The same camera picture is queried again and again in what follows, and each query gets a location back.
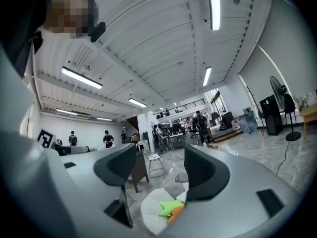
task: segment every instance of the standing fan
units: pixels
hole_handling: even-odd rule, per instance
[[[281,85],[281,83],[276,79],[276,77],[271,76],[269,78],[271,86],[274,91],[274,95],[282,109],[284,109],[286,114],[289,114],[292,126],[292,132],[286,135],[287,141],[295,141],[301,137],[301,133],[298,131],[294,131],[293,121],[291,113],[295,111],[295,104],[292,97],[286,93],[287,88],[285,85]]]

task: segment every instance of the ceiling light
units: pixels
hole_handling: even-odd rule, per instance
[[[112,119],[107,119],[107,118],[100,118],[100,117],[97,117],[98,120],[105,120],[105,121],[113,121]]]
[[[213,31],[220,29],[220,0],[209,0],[210,22]]]
[[[139,101],[136,101],[135,99],[132,99],[132,98],[130,98],[129,99],[129,102],[132,102],[132,103],[134,103],[134,104],[136,104],[136,105],[139,105],[139,106],[141,106],[142,108],[145,108],[147,105],[145,105],[145,104],[143,104],[143,103],[141,103],[141,102],[139,102]]]
[[[79,73],[77,73],[77,72],[75,72],[75,71],[73,71],[65,66],[62,67],[61,73],[65,74],[67,76],[70,76],[72,78],[75,78],[75,79],[77,79],[85,84],[96,87],[98,89],[102,88],[102,86],[103,86],[100,83],[97,83],[97,82],[93,81],[92,79],[87,78],[84,75],[81,75],[81,74],[79,74]]]
[[[62,109],[56,109],[57,112],[61,112],[61,113],[65,113],[65,114],[69,114],[69,115],[73,115],[73,116],[76,116],[77,113],[74,113],[74,112],[69,112],[69,111],[66,111],[66,110],[62,110]]]
[[[209,79],[209,76],[210,76],[210,72],[211,72],[211,67],[208,67],[208,68],[206,69],[205,79],[204,79],[203,86],[207,85],[208,79]]]

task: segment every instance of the balcony railing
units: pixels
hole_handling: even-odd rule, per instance
[[[205,100],[204,99],[200,99],[194,102],[190,102],[187,103],[185,105],[182,106],[178,106],[176,108],[172,108],[172,109],[168,109],[168,111],[162,111],[162,112],[158,112],[156,114],[154,114],[154,116],[160,115],[161,113],[163,113],[163,115],[166,117],[167,114],[169,113],[170,116],[175,115],[175,114],[181,114],[183,111],[187,111],[187,110],[192,110],[194,108],[198,108],[201,107],[203,105],[205,105]]]

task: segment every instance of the fan base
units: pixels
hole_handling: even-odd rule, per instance
[[[295,141],[301,137],[301,133],[298,131],[291,132],[286,135],[286,140],[287,141]]]

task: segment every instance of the marble floor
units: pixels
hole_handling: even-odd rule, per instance
[[[219,151],[242,156],[255,160],[271,169],[275,174],[280,166],[278,176],[290,184],[300,194],[305,193],[311,178],[315,175],[317,163],[317,125],[308,127],[307,139],[303,136],[294,142],[287,142],[285,136],[290,132],[285,128],[278,136],[269,136],[266,131],[264,136],[261,130],[251,134],[240,134],[234,138],[219,143]],[[303,135],[303,127],[295,128]],[[201,145],[199,137],[188,138],[186,143]],[[166,187],[168,184],[175,184],[175,177],[179,173],[185,173],[184,149],[169,151],[161,155],[161,162],[167,170],[167,174],[150,178],[147,183],[145,178],[138,183],[139,193],[136,193],[131,180],[127,181],[126,191],[131,196],[127,197],[130,214],[133,220],[133,230],[143,234],[145,237],[154,236],[143,225],[140,206],[144,198],[154,189]],[[149,161],[145,158],[147,169]],[[159,162],[151,163],[151,169],[159,168]],[[163,170],[157,170],[152,176],[163,174]]]

